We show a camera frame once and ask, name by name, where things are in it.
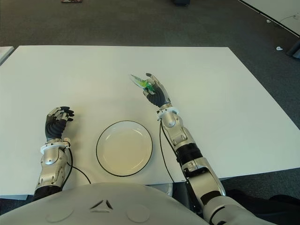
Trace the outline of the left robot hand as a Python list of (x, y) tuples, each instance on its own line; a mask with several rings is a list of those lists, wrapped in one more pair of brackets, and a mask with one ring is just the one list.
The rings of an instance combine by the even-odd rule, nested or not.
[(74, 111), (68, 106), (60, 106), (51, 110), (46, 117), (45, 136), (47, 142), (61, 139), (68, 121), (73, 121)]

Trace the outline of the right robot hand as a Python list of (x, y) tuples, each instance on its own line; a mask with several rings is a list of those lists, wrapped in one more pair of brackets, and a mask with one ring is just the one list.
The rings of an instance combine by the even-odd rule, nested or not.
[(161, 107), (165, 104), (170, 104), (171, 100), (164, 86), (160, 83), (160, 81), (152, 74), (146, 73), (149, 77), (147, 80), (152, 84), (153, 91), (150, 92), (148, 89), (143, 91), (144, 96), (153, 104), (158, 107)]

